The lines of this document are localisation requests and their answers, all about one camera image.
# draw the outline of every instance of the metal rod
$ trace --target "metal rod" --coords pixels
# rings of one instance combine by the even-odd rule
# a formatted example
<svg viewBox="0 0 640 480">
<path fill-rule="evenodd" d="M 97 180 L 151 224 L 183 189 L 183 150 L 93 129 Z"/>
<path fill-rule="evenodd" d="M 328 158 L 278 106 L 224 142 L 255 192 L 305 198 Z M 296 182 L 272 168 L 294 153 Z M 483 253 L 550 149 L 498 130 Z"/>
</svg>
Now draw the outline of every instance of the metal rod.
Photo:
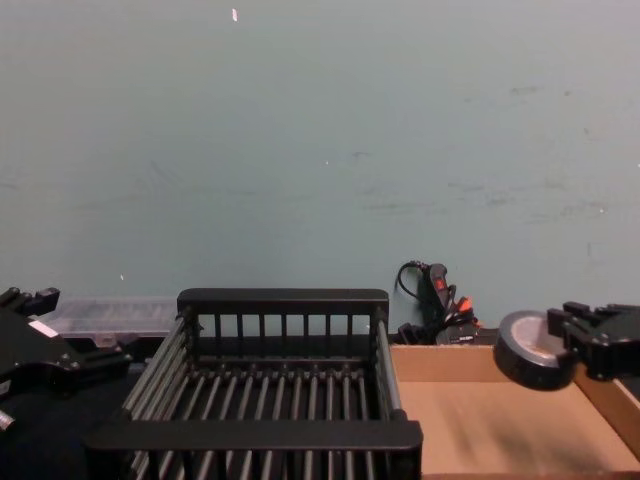
<svg viewBox="0 0 640 480">
<path fill-rule="evenodd" d="M 227 394 L 225 395 L 224 401 L 222 402 L 222 410 L 220 410 L 220 415 L 218 416 L 218 420 L 224 420 L 225 417 L 227 416 L 229 405 L 231 405 L 231 398 L 233 397 L 233 393 L 236 389 L 236 383 L 238 383 L 238 377 L 232 376 L 231 381 L 229 382 L 229 386 L 227 387 Z M 209 475 L 209 468 L 211 468 L 211 460 L 213 460 L 213 452 L 205 453 L 204 458 L 202 459 L 202 464 L 200 465 L 198 480 L 205 480 Z M 223 457 L 219 457 L 218 461 L 222 462 Z"/>
<path fill-rule="evenodd" d="M 391 410 L 402 408 L 400 403 L 400 392 L 396 383 L 396 376 L 393 373 L 393 362 L 391 361 L 391 353 L 389 352 L 389 342 L 387 341 L 387 329 L 384 322 L 378 322 L 378 341 L 380 342 L 380 358 L 383 367 L 384 379 L 389 387 L 389 402 Z"/>
<path fill-rule="evenodd" d="M 207 417 L 209 416 L 209 412 L 211 411 L 211 407 L 213 406 L 213 401 L 216 398 L 216 394 L 218 393 L 218 389 L 220 388 L 220 382 L 221 382 L 221 378 L 222 375 L 224 374 L 224 372 L 221 372 L 220 375 L 216 376 L 216 379 L 213 381 L 213 385 L 211 386 L 211 392 L 209 393 L 209 398 L 207 399 L 207 403 L 204 406 L 204 410 L 202 411 L 202 414 L 200 415 L 200 420 L 206 420 Z M 178 471 L 178 476 L 176 477 L 177 480 L 183 480 L 184 479 L 184 468 L 180 468 L 180 470 Z"/>
<path fill-rule="evenodd" d="M 158 452 L 149 452 L 149 468 L 151 480 L 160 480 L 160 467 L 158 466 Z"/>
<path fill-rule="evenodd" d="M 253 386 L 253 376 L 249 375 L 247 381 L 244 384 L 244 391 L 242 392 L 242 399 L 240 400 L 240 406 L 238 407 L 238 420 L 244 420 L 244 414 L 247 411 L 247 404 L 249 403 L 249 395 L 251 394 L 251 387 Z M 233 459 L 233 452 L 227 452 L 225 465 L 227 470 L 231 466 L 231 460 Z"/>
<path fill-rule="evenodd" d="M 182 350 L 182 340 L 184 336 L 180 335 L 176 338 L 176 342 L 171 346 L 169 351 L 166 354 L 166 358 L 163 359 L 163 362 L 158 366 L 156 371 L 153 374 L 153 378 L 149 381 L 149 383 L 144 387 L 144 391 L 142 395 L 139 397 L 138 402 L 133 406 L 131 411 L 131 418 L 133 420 L 138 420 L 140 415 L 145 411 L 149 400 L 158 390 L 159 385 L 162 381 L 168 376 L 172 376 L 175 373 L 175 369 L 177 365 L 180 363 L 181 359 L 181 350 Z"/>
<path fill-rule="evenodd" d="M 282 325 L 282 356 L 287 356 L 287 316 L 280 315 L 280 323 Z"/>
<path fill-rule="evenodd" d="M 280 410 L 282 409 L 282 397 L 284 396 L 284 376 L 281 376 L 278 380 L 278 389 L 276 390 L 276 400 L 273 404 L 273 414 L 271 418 L 278 420 L 280 418 Z M 269 480 L 271 476 L 271 463 L 273 462 L 273 452 L 269 451 L 264 456 L 264 464 L 262 466 L 262 475 L 260 480 Z"/>
<path fill-rule="evenodd" d="M 172 385 L 176 383 L 177 380 L 180 380 L 180 377 L 184 374 L 187 366 L 182 362 L 183 355 L 178 355 L 170 367 L 170 370 L 167 371 L 167 375 L 164 377 L 160 385 L 158 386 L 157 394 L 152 398 L 151 402 L 147 406 L 146 410 L 142 412 L 140 418 L 142 420 L 149 420 L 152 416 L 156 414 L 158 411 L 158 406 L 162 401 L 168 402 L 170 397 L 167 395 L 167 387 L 168 385 Z"/>
<path fill-rule="evenodd" d="M 291 420 L 298 419 L 300 409 L 300 387 L 302 386 L 302 376 L 297 375 L 293 387 L 293 400 L 291 401 Z"/>
<path fill-rule="evenodd" d="M 362 414 L 362 420 L 369 420 L 369 408 L 367 407 L 367 391 L 364 385 L 364 376 L 358 378 L 358 387 L 360 389 L 360 411 Z M 365 464 L 367 468 L 367 480 L 374 480 L 373 470 L 373 453 L 365 452 L 364 454 Z"/>
<path fill-rule="evenodd" d="M 297 374 L 296 375 L 296 379 L 294 380 L 294 386 L 293 386 L 293 399 L 291 400 L 291 420 L 297 420 L 298 419 L 298 414 L 300 412 L 300 390 L 302 387 L 302 374 Z M 284 475 L 282 476 L 283 479 L 288 479 L 289 475 L 292 475 L 292 479 L 293 477 L 293 469 L 294 469 L 294 462 L 293 462 L 293 452 L 288 452 L 285 454 L 286 456 L 286 469 L 283 472 Z"/>
<path fill-rule="evenodd" d="M 327 376 L 327 420 L 333 420 L 333 373 Z M 327 452 L 327 480 L 333 480 L 333 452 Z"/>
<path fill-rule="evenodd" d="M 181 420 L 189 420 L 189 416 L 191 415 L 191 412 L 193 412 L 193 409 L 196 406 L 196 402 L 198 401 L 198 397 L 200 396 L 200 392 L 202 391 L 202 386 L 204 385 L 204 377 L 200 377 L 200 379 L 198 380 L 198 385 L 196 385 L 196 388 L 193 392 L 193 394 L 191 395 L 191 399 L 189 400 L 189 404 L 187 405 L 187 408 L 185 409 L 184 413 L 182 414 Z M 189 454 L 189 458 L 191 459 L 191 453 L 190 452 L 183 452 L 183 463 L 184 463 L 184 454 L 188 453 Z M 171 465 L 171 460 L 173 459 L 173 454 L 174 452 L 168 452 L 164 459 L 162 460 L 162 465 L 160 466 L 160 478 L 164 478 L 165 475 L 167 474 L 167 471 L 169 470 L 169 466 Z M 191 472 L 191 476 L 188 475 L 188 472 L 186 471 L 185 468 L 185 476 L 189 479 L 193 479 L 193 472 Z"/>
<path fill-rule="evenodd" d="M 304 315 L 302 318 L 302 328 L 304 335 L 304 353 L 305 357 L 309 356 L 309 315 Z"/>
<path fill-rule="evenodd" d="M 260 322 L 260 356 L 264 357 L 265 356 L 265 322 L 264 322 L 264 314 L 260 314 L 259 317 L 259 322 Z"/>
<path fill-rule="evenodd" d="M 351 377 L 347 372 L 342 380 L 342 406 L 344 411 L 344 419 L 350 420 L 351 415 L 349 412 L 350 402 L 349 402 L 349 390 L 351 389 Z M 347 480 L 355 480 L 355 472 L 353 470 L 353 452 L 346 452 L 345 454 L 345 477 Z"/>
<path fill-rule="evenodd" d="M 325 335 L 325 348 L 327 349 L 327 357 L 331 356 L 331 315 L 325 315 L 324 317 L 324 335 Z"/>
<path fill-rule="evenodd" d="M 124 401 L 123 407 L 126 410 L 131 410 L 134 404 L 138 401 L 138 398 L 140 397 L 142 392 L 145 391 L 145 387 L 147 386 L 147 383 L 149 383 L 149 379 L 151 378 L 152 373 L 154 373 L 155 370 L 158 368 L 158 364 L 162 360 L 164 360 L 164 354 L 169 349 L 169 347 L 173 345 L 174 339 L 181 332 L 183 323 L 184 323 L 183 319 L 179 321 L 176 320 L 176 322 L 173 324 L 173 327 L 171 327 L 171 330 L 169 331 L 165 339 L 162 341 L 162 344 L 160 344 L 160 347 L 158 348 L 155 355 L 151 359 L 151 362 L 149 362 L 149 365 L 147 365 L 147 368 L 144 369 L 144 371 L 142 372 L 142 375 L 140 375 L 140 378 L 138 379 L 135 386 L 133 387 L 133 390 L 131 390 L 126 400 Z"/>
<path fill-rule="evenodd" d="M 188 450 L 182 452 L 182 466 L 184 468 L 184 476 L 187 480 L 193 480 L 193 455 Z"/>
<path fill-rule="evenodd" d="M 351 337 L 353 336 L 353 315 L 347 316 L 347 357 L 351 356 Z"/>
<path fill-rule="evenodd" d="M 244 328 L 242 324 L 242 315 L 236 315 L 236 322 L 238 324 L 238 355 L 242 357 L 244 351 Z"/>
<path fill-rule="evenodd" d="M 219 313 L 216 313 L 213 321 L 216 328 L 216 354 L 218 355 L 218 357 L 221 357 L 222 356 L 222 324 L 220 322 Z"/>
<path fill-rule="evenodd" d="M 142 420 L 169 420 L 173 416 L 178 407 L 178 402 L 180 401 L 180 397 L 184 392 L 187 384 L 189 383 L 189 378 L 185 377 L 185 371 L 187 366 L 182 365 L 178 374 L 173 377 L 171 384 L 167 387 L 167 391 L 162 394 L 162 400 L 157 405 L 155 410 L 149 410 L 148 415 L 143 415 Z M 182 384 L 178 387 L 178 383 L 180 383 L 180 379 L 182 378 Z M 131 468 L 138 472 L 137 480 L 142 480 L 147 474 L 147 468 L 149 467 L 150 458 L 145 455 L 144 452 L 137 452 L 136 456 L 131 464 Z"/>
<path fill-rule="evenodd" d="M 260 389 L 260 396 L 258 397 L 258 406 L 256 408 L 256 413 L 254 415 L 254 420 L 260 420 L 262 418 L 262 411 L 264 410 L 264 402 L 267 398 L 267 390 L 269 388 L 269 377 L 264 376 L 262 379 L 262 387 Z M 253 456 L 251 451 L 248 451 L 244 455 L 244 460 L 242 462 L 242 470 L 240 471 L 240 480 L 248 480 L 250 468 L 251 468 L 251 457 Z"/>
<path fill-rule="evenodd" d="M 318 395 L 318 377 L 311 378 L 311 390 L 309 391 L 308 420 L 316 419 L 316 397 Z M 313 451 L 307 450 L 304 454 L 304 480 L 312 480 L 313 476 Z"/>
</svg>

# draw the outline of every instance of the roll of tape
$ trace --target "roll of tape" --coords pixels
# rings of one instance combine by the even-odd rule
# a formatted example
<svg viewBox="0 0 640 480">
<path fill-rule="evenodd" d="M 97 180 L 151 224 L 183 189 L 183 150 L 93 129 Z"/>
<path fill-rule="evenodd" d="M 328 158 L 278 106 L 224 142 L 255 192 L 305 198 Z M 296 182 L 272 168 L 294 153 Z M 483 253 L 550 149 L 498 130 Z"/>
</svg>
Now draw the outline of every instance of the roll of tape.
<svg viewBox="0 0 640 480">
<path fill-rule="evenodd" d="M 536 390 L 566 387 L 575 374 L 574 355 L 564 349 L 561 338 L 549 335 L 542 312 L 507 315 L 498 329 L 494 358 L 507 377 Z"/>
</svg>

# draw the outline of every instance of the cardboard box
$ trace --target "cardboard box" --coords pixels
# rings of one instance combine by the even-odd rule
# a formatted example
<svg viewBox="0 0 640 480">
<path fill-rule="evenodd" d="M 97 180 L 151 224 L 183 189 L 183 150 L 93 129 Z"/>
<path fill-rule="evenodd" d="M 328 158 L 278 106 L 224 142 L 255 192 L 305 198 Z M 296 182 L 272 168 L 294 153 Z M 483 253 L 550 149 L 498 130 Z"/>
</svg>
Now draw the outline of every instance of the cardboard box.
<svg viewBox="0 0 640 480">
<path fill-rule="evenodd" d="M 422 477 L 640 478 L 640 402 L 580 370 L 556 392 L 506 378 L 491 347 L 394 346 L 402 406 L 424 433 Z"/>
</svg>

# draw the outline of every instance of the white label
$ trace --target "white label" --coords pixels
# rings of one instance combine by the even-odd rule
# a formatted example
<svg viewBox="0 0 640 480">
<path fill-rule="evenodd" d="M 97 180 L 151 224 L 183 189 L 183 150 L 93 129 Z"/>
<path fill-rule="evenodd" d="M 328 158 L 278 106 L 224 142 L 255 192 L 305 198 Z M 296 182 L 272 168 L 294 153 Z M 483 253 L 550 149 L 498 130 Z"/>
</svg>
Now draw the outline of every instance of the white label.
<svg viewBox="0 0 640 480">
<path fill-rule="evenodd" d="M 38 330 L 40 333 L 44 333 L 49 338 L 53 338 L 58 335 L 58 332 L 56 332 L 53 328 L 47 327 L 44 323 L 38 320 L 34 320 L 33 322 L 30 322 L 29 325 L 32 328 L 35 328 L 36 330 Z"/>
<path fill-rule="evenodd" d="M 9 389 L 11 388 L 11 380 L 7 380 L 6 382 L 0 383 L 0 396 L 9 393 Z"/>
</svg>

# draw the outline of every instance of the clear plastic tray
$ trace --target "clear plastic tray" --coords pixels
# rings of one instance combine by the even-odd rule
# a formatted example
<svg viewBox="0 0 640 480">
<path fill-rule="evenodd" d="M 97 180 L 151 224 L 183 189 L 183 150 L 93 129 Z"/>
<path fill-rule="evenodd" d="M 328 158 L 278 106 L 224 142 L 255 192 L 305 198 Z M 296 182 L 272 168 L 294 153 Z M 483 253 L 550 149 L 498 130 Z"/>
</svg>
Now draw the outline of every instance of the clear plastic tray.
<svg viewBox="0 0 640 480">
<path fill-rule="evenodd" d="M 177 314 L 172 297 L 98 297 L 60 301 L 41 321 L 64 337 L 112 346 L 121 336 L 165 336 Z"/>
</svg>

